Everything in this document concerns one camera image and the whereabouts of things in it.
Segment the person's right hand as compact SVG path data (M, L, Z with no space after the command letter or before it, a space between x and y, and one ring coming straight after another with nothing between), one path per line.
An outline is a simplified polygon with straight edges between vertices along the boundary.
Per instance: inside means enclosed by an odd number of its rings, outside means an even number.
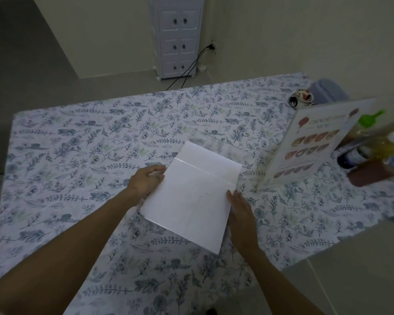
M259 252L256 220L250 205L237 190L235 192L235 211L230 211L228 226L231 241L243 258Z

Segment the person's left hand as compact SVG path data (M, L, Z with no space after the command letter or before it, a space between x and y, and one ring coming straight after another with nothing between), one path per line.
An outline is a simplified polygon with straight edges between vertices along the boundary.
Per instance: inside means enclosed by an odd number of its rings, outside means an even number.
M142 199L154 191L164 179L163 175L145 175L144 168L138 169L131 176L126 188L128 193L128 202L131 207L137 206Z

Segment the white paper sheet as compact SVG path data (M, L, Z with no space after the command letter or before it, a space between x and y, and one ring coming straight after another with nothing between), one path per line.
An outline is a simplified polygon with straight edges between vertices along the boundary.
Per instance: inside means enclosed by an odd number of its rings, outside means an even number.
M186 141L164 172L163 181L140 208L147 220L219 254L242 169L237 156L226 157Z

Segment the person's left forearm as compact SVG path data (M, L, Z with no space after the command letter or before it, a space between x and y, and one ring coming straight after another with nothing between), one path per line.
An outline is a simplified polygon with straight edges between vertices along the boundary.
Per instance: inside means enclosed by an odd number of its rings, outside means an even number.
M126 212L141 200L126 189L0 278L1 315L62 315Z

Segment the person's right forearm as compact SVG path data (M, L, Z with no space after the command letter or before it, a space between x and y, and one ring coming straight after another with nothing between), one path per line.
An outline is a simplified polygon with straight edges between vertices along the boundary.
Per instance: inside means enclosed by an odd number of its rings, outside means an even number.
M253 271L273 315L325 315L286 279L259 247L245 245L238 252Z

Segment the floral blue white tablecloth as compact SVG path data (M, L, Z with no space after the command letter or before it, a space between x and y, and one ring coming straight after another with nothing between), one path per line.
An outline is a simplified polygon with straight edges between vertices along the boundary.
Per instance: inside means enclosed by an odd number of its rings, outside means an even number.
M0 278L124 189L137 169L169 165L193 133L248 152L238 189L280 270L394 217L394 184L353 187L334 155L299 183L255 186L291 121L288 96L309 85L295 73L16 114L0 201ZM216 257L133 209L65 314L192 314L253 284L229 239Z

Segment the standing picture menu card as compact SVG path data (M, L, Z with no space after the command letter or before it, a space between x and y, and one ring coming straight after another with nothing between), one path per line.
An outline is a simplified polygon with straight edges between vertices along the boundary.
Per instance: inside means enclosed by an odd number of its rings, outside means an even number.
M376 98L297 109L257 188L297 183L313 175Z

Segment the patterned ceramic mug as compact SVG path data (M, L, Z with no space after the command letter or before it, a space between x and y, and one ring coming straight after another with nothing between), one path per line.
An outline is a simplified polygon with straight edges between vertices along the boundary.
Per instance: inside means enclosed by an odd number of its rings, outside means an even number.
M299 89L289 98L289 106L296 110L299 107L314 105L314 95L308 89Z

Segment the dark glass sauce bottle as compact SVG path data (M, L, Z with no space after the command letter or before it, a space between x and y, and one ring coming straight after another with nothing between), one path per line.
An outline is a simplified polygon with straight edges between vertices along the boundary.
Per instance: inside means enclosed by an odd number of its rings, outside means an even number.
M370 159L371 155L371 148L360 145L344 154L341 154L337 158L337 164L343 169L352 169L360 164L367 162Z

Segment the white drawer cabinet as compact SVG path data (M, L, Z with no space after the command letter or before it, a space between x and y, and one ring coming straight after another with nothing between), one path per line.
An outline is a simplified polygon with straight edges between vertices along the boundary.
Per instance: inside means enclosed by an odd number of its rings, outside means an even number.
M194 77L205 0L148 0L157 81Z

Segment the brown condiment tray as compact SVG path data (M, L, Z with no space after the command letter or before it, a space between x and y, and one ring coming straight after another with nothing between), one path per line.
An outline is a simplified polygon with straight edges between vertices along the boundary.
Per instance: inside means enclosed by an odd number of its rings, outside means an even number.
M394 164L382 160L372 161L349 172L347 178L356 187L368 186L394 177Z

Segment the grey blue round stool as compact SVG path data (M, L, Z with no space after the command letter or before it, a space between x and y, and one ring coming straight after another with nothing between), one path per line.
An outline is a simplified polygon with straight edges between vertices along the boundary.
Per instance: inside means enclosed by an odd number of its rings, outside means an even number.
M309 91L313 96L314 105L344 102L349 100L346 92L333 80L322 78L313 82Z

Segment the green capped bottle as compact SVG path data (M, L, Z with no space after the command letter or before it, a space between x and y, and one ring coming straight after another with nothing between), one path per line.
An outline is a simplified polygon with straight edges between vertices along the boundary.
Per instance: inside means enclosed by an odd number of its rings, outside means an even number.
M366 129L370 129L371 127L373 127L376 122L378 117L380 117L381 115L385 114L386 111L385 110L379 110L376 113L372 114L372 115L362 115L356 125L361 129L361 130L366 130Z

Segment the yellow oil bottle white cap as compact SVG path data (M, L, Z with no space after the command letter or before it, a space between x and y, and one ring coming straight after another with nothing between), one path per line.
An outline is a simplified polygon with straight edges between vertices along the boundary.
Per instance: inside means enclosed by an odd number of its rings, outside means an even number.
M394 131L385 136L369 138L358 149L370 160L394 156Z

